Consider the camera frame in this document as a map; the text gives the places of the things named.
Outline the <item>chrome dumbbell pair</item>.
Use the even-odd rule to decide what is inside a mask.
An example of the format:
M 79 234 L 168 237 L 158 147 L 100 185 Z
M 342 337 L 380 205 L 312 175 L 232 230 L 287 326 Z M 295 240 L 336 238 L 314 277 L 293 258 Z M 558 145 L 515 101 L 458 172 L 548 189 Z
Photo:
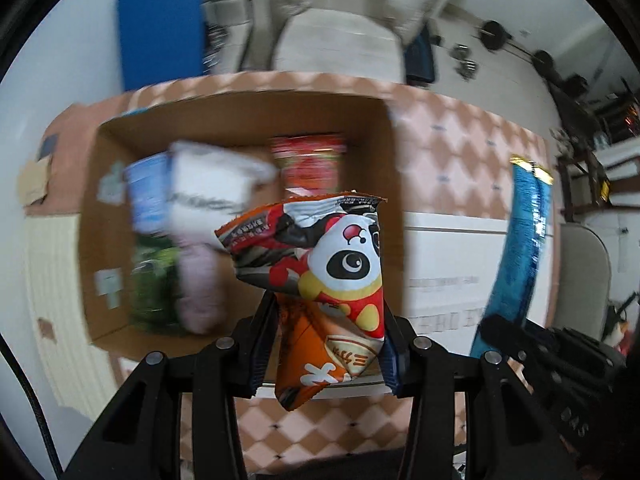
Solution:
M 478 64 L 471 58 L 472 51 L 466 44 L 454 44 L 449 50 L 450 58 L 456 62 L 454 70 L 465 81 L 476 77 Z

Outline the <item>brown cardboard box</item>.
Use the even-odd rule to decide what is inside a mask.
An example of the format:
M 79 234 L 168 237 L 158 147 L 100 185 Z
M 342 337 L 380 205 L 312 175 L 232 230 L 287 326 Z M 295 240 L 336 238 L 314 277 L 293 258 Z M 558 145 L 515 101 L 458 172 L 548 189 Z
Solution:
M 87 330 L 97 347 L 129 359 L 152 350 L 183 356 L 204 347 L 197 336 L 154 335 L 132 322 L 134 245 L 127 168 L 171 156 L 169 188 L 153 194 L 170 209 L 166 233 L 212 242 L 234 217 L 284 195 L 277 170 L 257 177 L 241 166 L 272 162 L 279 136 L 335 133 L 346 144 L 338 160 L 340 189 L 381 197 L 382 278 L 391 308 L 404 300 L 405 244 L 397 136 L 380 99 L 328 92 L 245 91 L 160 104 L 103 124 L 94 139 L 82 196 L 78 259 Z

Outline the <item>white goose plush toy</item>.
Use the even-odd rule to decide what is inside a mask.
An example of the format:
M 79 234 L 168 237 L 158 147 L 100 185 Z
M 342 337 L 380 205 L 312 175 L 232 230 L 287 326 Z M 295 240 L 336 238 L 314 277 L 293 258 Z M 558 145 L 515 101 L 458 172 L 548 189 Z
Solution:
M 612 348 L 617 348 L 623 341 L 627 329 L 627 322 L 617 322 L 612 330 L 603 338 L 603 342 Z

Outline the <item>smartphone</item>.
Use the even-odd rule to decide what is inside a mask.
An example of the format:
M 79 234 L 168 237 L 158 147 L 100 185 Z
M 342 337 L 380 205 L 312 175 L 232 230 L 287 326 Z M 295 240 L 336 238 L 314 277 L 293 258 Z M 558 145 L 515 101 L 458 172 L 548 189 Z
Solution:
M 37 160 L 45 159 L 53 155 L 56 144 L 58 143 L 58 134 L 52 133 L 44 136 L 40 144 Z

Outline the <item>beige folded cloth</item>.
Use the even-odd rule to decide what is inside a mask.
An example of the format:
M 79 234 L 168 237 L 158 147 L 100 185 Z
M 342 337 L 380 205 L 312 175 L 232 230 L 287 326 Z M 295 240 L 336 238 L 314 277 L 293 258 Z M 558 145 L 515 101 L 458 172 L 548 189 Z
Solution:
M 52 156 L 29 160 L 16 181 L 17 197 L 23 207 L 40 203 L 48 194 Z

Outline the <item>light blue tissue pack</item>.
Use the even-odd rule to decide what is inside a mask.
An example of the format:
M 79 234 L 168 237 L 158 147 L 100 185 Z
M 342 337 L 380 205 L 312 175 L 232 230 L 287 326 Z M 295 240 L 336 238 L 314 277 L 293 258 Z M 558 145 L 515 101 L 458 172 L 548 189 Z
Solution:
M 132 226 L 139 234 L 165 233 L 168 222 L 170 158 L 161 152 L 125 169 Z

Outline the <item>green snack packet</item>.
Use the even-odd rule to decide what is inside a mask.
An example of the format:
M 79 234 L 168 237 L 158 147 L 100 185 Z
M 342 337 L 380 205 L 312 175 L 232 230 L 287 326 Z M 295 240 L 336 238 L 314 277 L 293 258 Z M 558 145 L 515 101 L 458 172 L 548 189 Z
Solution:
M 137 234 L 132 257 L 131 323 L 154 334 L 183 334 L 177 301 L 179 249 L 167 236 Z

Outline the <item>red snack packet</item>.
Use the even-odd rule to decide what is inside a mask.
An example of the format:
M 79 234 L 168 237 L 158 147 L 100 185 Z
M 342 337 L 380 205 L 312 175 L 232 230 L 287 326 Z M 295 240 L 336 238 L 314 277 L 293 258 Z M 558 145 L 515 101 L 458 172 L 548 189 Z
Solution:
M 286 197 L 333 194 L 340 187 L 340 162 L 346 146 L 336 133 L 277 136 L 271 153 Z

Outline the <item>mauve socks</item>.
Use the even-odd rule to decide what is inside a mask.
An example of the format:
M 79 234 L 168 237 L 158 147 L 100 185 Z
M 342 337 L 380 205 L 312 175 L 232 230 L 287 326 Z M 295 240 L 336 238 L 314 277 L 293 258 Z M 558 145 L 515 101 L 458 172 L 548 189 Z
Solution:
M 206 243 L 178 240 L 178 319 L 192 334 L 213 333 L 226 319 L 224 285 L 216 250 Z

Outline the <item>pink and striped blanket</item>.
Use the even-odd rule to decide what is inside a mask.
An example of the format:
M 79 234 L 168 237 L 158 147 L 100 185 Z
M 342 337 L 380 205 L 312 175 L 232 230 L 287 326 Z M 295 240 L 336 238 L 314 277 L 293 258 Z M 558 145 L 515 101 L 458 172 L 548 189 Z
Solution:
M 117 361 L 91 343 L 82 305 L 77 244 L 90 148 L 102 122 L 119 115 L 123 96 L 73 104 L 55 117 L 42 142 L 47 195 L 25 209 L 25 273 L 38 353 L 58 405 L 96 419 L 117 390 Z

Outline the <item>white ONMAX pouch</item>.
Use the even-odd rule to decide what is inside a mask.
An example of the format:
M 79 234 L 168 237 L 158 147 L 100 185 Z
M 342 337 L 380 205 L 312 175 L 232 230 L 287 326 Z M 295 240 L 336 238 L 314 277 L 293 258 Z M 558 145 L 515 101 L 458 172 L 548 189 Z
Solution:
M 250 206 L 253 190 L 277 177 L 269 162 L 188 141 L 170 146 L 167 232 L 220 249 L 215 232 Z

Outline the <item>dark wooden chair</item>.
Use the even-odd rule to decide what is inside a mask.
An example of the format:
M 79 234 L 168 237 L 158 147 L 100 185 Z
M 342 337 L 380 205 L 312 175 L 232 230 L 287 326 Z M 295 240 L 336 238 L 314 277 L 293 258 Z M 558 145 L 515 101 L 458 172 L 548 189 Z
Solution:
M 611 181 L 589 145 L 562 129 L 552 129 L 559 154 L 555 169 L 560 177 L 566 222 L 593 212 L 612 209 Z

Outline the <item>orange panda snack packet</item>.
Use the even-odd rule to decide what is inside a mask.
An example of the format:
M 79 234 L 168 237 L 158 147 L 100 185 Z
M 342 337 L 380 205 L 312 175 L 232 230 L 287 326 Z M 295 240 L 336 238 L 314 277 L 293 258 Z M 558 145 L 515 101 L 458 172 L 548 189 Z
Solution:
M 274 293 L 274 394 L 294 411 L 358 378 L 385 339 L 378 196 L 348 192 L 262 206 L 215 234 L 243 283 Z

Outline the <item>blue long snack packet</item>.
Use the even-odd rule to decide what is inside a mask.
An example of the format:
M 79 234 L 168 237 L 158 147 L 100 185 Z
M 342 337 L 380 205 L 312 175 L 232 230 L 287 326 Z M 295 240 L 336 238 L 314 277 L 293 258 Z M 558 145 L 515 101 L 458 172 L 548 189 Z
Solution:
M 483 318 L 498 314 L 525 325 L 548 230 L 553 178 L 522 156 L 510 157 L 513 176 L 511 217 L 497 277 Z

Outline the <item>floor barbell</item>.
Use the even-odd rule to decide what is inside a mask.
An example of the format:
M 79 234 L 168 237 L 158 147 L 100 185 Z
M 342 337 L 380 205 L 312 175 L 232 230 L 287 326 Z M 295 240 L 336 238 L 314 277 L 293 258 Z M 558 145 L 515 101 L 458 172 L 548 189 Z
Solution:
M 497 21 L 486 21 L 477 29 L 480 43 L 488 51 L 499 51 L 505 47 L 518 51 L 523 55 L 523 60 L 532 64 L 535 72 L 547 83 L 560 89 L 569 98 L 577 100 L 584 96 L 589 90 L 589 84 L 583 76 L 578 74 L 562 78 L 555 68 L 554 58 L 545 50 L 529 52 L 520 47 L 514 40 L 510 32 Z

